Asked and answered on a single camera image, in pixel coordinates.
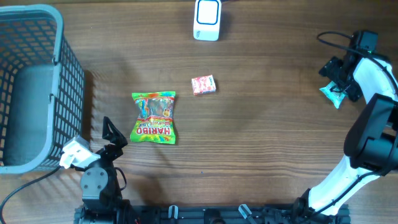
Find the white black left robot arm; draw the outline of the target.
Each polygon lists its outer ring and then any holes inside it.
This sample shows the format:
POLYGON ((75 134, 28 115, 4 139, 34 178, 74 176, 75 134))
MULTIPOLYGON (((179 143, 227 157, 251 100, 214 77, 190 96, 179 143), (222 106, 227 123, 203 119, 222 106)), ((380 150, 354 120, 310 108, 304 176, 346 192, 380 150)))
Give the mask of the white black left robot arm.
POLYGON ((80 180, 83 205, 75 209, 73 222, 138 224, 141 219, 121 193, 125 187, 120 186, 117 173, 123 172, 113 164, 123 155, 127 139, 107 116, 103 118, 102 138, 109 144, 95 153, 99 159, 78 169, 83 172, 80 180))

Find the red white small packet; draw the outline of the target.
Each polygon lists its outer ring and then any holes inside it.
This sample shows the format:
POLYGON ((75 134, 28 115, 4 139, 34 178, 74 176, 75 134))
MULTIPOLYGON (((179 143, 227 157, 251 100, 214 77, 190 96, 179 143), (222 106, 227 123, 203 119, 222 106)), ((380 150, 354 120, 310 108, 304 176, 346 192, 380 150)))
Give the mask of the red white small packet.
POLYGON ((192 88, 194 95, 215 92, 215 79, 213 78, 213 75, 192 78, 192 88))

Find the mint toilet wipes pack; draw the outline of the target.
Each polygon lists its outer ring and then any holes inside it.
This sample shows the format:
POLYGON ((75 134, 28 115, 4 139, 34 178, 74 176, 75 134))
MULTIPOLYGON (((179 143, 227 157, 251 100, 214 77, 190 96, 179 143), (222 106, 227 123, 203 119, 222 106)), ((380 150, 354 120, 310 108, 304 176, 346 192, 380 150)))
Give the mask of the mint toilet wipes pack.
POLYGON ((336 109, 340 108, 342 101, 346 98, 345 92, 338 88, 338 85, 333 81, 320 88, 320 91, 333 103, 336 109))

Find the colourful candy bag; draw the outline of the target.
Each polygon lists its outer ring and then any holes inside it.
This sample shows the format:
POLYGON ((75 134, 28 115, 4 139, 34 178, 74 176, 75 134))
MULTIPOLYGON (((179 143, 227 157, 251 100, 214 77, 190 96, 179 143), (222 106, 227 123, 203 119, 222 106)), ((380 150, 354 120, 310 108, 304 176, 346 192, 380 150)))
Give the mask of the colourful candy bag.
POLYGON ((130 140, 175 144, 177 139, 173 119, 175 92, 132 93, 132 99, 139 109, 139 115, 130 134, 130 140))

